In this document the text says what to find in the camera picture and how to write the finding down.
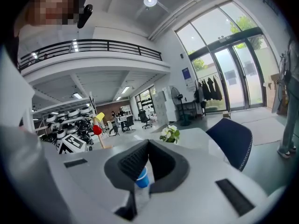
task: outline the office chair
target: office chair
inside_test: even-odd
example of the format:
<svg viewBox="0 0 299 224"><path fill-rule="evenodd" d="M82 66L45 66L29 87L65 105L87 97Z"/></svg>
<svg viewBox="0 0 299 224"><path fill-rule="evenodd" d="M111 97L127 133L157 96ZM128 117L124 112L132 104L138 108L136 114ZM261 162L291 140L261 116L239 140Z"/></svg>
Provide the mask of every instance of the office chair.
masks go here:
<svg viewBox="0 0 299 224"><path fill-rule="evenodd" d="M144 129L146 129L147 126L152 127L152 124L148 124L148 122L150 121L150 119L148 117L146 117L145 111L140 111L138 116L140 117L140 121L142 123L145 123L144 126L142 126L142 128L144 127Z"/></svg>
<svg viewBox="0 0 299 224"><path fill-rule="evenodd" d="M134 124L133 122L133 116L128 116L127 117L127 121L126 121L126 124L125 124L125 127L127 128L126 130L131 130L130 127Z"/></svg>
<svg viewBox="0 0 299 224"><path fill-rule="evenodd" d="M231 166L242 171L252 146L251 131L230 119L223 118L206 132L221 148Z"/></svg>

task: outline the glass door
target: glass door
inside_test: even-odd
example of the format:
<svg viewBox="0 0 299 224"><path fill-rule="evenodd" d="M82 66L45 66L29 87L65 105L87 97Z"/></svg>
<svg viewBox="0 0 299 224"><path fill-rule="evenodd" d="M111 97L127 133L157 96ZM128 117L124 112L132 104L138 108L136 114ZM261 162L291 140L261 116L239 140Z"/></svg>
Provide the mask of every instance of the glass door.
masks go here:
<svg viewBox="0 0 299 224"><path fill-rule="evenodd" d="M237 62L240 65L244 83L248 90L249 107L259 107L263 105L263 93L260 75L256 68L254 59L245 42L233 46L237 55Z"/></svg>
<svg viewBox="0 0 299 224"><path fill-rule="evenodd" d="M228 48L214 53L220 66L228 91L231 110L246 109L246 91L237 64L231 56Z"/></svg>
<svg viewBox="0 0 299 224"><path fill-rule="evenodd" d="M247 44L235 43L213 53L223 72L232 111L263 106L262 74Z"/></svg>

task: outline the standing fan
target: standing fan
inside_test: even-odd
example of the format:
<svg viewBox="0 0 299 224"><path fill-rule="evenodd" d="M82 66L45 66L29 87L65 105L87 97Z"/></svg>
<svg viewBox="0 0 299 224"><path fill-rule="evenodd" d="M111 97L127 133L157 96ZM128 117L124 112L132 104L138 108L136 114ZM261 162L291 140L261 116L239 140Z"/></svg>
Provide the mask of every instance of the standing fan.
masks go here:
<svg viewBox="0 0 299 224"><path fill-rule="evenodd" d="M179 91L177 90L177 88L175 88L175 87L173 87L171 89L171 98L172 98L172 101L175 106L178 106L179 104L181 104L182 112L183 112L183 121L181 122L181 126L190 125L191 122L188 120L188 117L184 113L184 108L183 108L183 103L182 103L183 95L180 94Z"/></svg>

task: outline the blue plastic cup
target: blue plastic cup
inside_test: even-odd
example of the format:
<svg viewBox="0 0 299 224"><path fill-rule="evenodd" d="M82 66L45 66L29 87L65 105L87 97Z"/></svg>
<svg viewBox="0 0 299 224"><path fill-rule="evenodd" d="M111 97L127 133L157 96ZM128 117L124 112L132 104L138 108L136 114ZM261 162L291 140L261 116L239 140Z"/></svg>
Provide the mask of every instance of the blue plastic cup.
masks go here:
<svg viewBox="0 0 299 224"><path fill-rule="evenodd" d="M139 175L138 179L136 180L136 184L140 188L145 188L149 185L149 177L148 177L148 169L144 167L141 174Z"/></svg>

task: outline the black metal railing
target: black metal railing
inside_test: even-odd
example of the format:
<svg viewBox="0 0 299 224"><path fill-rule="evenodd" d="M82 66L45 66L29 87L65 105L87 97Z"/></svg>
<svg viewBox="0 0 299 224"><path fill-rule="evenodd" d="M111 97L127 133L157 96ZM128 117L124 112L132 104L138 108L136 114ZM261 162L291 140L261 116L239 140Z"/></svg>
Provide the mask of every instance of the black metal railing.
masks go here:
<svg viewBox="0 0 299 224"><path fill-rule="evenodd" d="M84 51L114 51L129 53L139 56L146 56L149 58L162 61L161 52L152 50L147 47L134 45L127 42L118 42L112 40L102 39L81 39L67 42L60 42L50 46L40 48L32 51L21 57L20 70L23 70L37 62L45 59L51 59L55 56L61 56L69 53L84 52Z"/></svg>

